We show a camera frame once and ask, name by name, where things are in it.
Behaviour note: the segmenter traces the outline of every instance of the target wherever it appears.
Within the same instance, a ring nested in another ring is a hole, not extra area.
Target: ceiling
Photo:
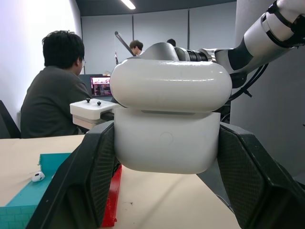
[[[236,0],[131,0],[135,10],[127,8],[121,0],[76,0],[81,16],[146,13],[209,6]]]

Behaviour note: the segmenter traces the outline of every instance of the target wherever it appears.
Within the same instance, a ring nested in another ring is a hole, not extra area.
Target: gray shirt
[[[77,135],[70,104],[90,98],[73,73],[49,66],[33,80],[21,108],[21,137]]]

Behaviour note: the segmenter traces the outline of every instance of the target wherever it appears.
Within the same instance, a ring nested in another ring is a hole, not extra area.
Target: desk
[[[72,152],[83,135],[0,140],[0,205],[39,171],[39,155]],[[123,167],[116,229],[239,229],[234,214],[197,175]]]

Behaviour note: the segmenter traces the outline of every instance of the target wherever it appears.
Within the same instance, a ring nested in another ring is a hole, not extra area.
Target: laptop screen
[[[110,76],[91,76],[92,97],[112,96],[110,91]]]

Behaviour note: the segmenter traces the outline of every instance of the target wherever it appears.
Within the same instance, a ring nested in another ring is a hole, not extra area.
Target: ceiling light
[[[121,0],[129,9],[134,10],[135,6],[130,0]]]

